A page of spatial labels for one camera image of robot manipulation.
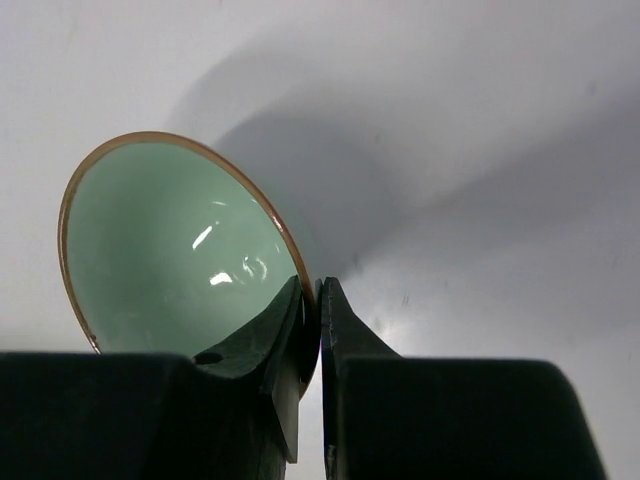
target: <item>celadon glaze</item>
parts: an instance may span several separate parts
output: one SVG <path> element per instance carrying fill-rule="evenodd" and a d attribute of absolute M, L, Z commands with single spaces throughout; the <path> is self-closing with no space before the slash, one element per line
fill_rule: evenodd
<path fill-rule="evenodd" d="M 281 233 L 223 168 L 186 147 L 116 147 L 69 206 L 67 271 L 103 352 L 194 355 L 296 275 Z"/>

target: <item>white backdrop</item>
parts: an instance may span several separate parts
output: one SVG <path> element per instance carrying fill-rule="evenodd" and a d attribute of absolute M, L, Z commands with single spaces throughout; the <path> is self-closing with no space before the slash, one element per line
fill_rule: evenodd
<path fill-rule="evenodd" d="M 636 0 L 4 0 L 0 349 L 89 351 L 58 271 L 73 169 L 163 129 L 271 172 L 406 355 L 550 359 L 640 464 Z M 300 463 L 324 478 L 321 384 Z"/>

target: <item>ceramic bowl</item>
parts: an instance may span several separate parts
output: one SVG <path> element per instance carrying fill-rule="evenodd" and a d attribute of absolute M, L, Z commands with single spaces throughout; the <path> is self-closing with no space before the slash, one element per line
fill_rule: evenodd
<path fill-rule="evenodd" d="M 193 356 L 255 317 L 292 275 L 315 312 L 305 264 L 271 203 L 220 155 L 173 134 L 96 148 L 67 186 L 58 248 L 98 352 Z"/>

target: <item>bowl rim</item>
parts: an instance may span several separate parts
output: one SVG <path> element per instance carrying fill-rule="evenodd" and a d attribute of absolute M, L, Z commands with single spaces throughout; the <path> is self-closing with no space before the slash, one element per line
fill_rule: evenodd
<path fill-rule="evenodd" d="M 91 153 L 89 153 L 89 155 L 84 158 L 84 160 L 82 160 L 82 162 L 80 162 L 80 164 L 76 167 L 73 174 L 71 175 L 71 178 L 69 179 L 69 182 L 67 183 L 67 186 L 65 188 L 64 195 L 62 197 L 62 203 L 60 205 L 60 212 L 58 215 L 58 261 L 60 263 L 60 271 L 62 273 L 64 288 L 67 296 L 69 297 L 69 301 L 71 302 L 73 313 L 75 314 L 76 319 L 78 320 L 78 323 L 82 328 L 82 331 L 89 340 L 89 343 L 93 347 L 94 351 L 98 354 L 102 353 L 100 350 L 98 339 L 91 331 L 89 323 L 82 313 L 82 309 L 80 308 L 73 290 L 73 286 L 71 284 L 71 275 L 69 272 L 67 258 L 67 228 L 69 221 L 69 212 L 71 210 L 71 204 L 73 203 L 73 199 L 75 197 L 78 186 L 82 182 L 84 175 L 109 152 L 115 150 L 116 148 L 135 143 L 164 143 L 169 145 L 176 145 L 186 148 L 206 158 L 207 160 L 222 168 L 238 183 L 240 183 L 240 185 L 242 185 L 249 192 L 249 194 L 253 198 L 255 198 L 264 212 L 271 219 L 271 222 L 280 233 L 280 236 L 282 237 L 285 245 L 287 246 L 287 249 L 289 250 L 291 258 L 293 259 L 298 277 L 300 278 L 300 283 L 302 285 L 304 300 L 305 302 L 307 302 L 307 305 L 309 307 L 305 308 L 307 312 L 306 318 L 310 320 L 308 324 L 309 328 L 305 329 L 311 331 L 311 341 L 317 343 L 317 348 L 314 347 L 315 356 L 311 364 L 311 371 L 308 373 L 301 372 L 300 397 L 302 397 L 307 390 L 309 382 L 311 381 L 311 377 L 313 376 L 313 371 L 315 370 L 315 366 L 317 364 L 320 341 L 320 319 L 317 315 L 317 302 L 313 293 L 313 285 L 302 259 L 302 255 L 300 254 L 300 250 L 298 249 L 295 240 L 289 232 L 282 217 L 279 215 L 266 195 L 258 188 L 255 183 L 253 183 L 253 181 L 249 177 L 247 177 L 238 167 L 233 165 L 229 160 L 214 151 L 212 148 L 175 133 L 162 131 L 139 131 L 125 133 L 123 135 L 114 137 L 111 140 L 107 140 L 106 142 L 96 147 Z"/>

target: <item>bowl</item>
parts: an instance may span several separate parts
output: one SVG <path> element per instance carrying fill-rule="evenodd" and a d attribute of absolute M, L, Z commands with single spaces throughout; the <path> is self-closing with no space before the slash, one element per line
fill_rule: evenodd
<path fill-rule="evenodd" d="M 269 200 L 229 161 L 170 133 L 123 135 L 89 154 L 64 194 L 58 250 L 97 352 L 193 356 L 293 275 L 315 312 L 302 256 Z M 305 322 L 319 331 L 315 315 Z"/>

